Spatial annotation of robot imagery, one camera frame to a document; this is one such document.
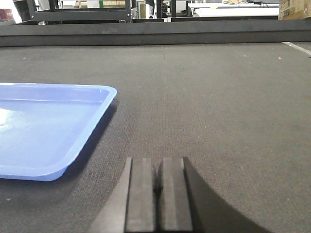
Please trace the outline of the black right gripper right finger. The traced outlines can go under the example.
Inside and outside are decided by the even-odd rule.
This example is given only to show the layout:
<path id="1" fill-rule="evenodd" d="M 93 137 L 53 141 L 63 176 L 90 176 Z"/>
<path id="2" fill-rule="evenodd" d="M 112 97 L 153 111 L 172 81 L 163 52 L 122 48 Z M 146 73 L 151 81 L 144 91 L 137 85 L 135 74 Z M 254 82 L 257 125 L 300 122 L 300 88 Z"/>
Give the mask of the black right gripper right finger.
<path id="1" fill-rule="evenodd" d="M 159 178 L 159 229 L 161 231 L 192 231 L 183 160 L 164 158 L 160 165 Z"/>

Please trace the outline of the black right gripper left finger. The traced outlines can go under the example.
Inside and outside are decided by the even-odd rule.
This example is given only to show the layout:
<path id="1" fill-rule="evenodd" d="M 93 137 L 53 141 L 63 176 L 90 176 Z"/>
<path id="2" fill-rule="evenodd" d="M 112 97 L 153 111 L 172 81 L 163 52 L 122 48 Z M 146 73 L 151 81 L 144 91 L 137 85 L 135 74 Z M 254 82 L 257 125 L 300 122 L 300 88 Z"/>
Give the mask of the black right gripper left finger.
<path id="1" fill-rule="evenodd" d="M 150 158 L 134 158 L 126 212 L 127 233 L 154 233 L 156 211 L 154 169 Z"/>

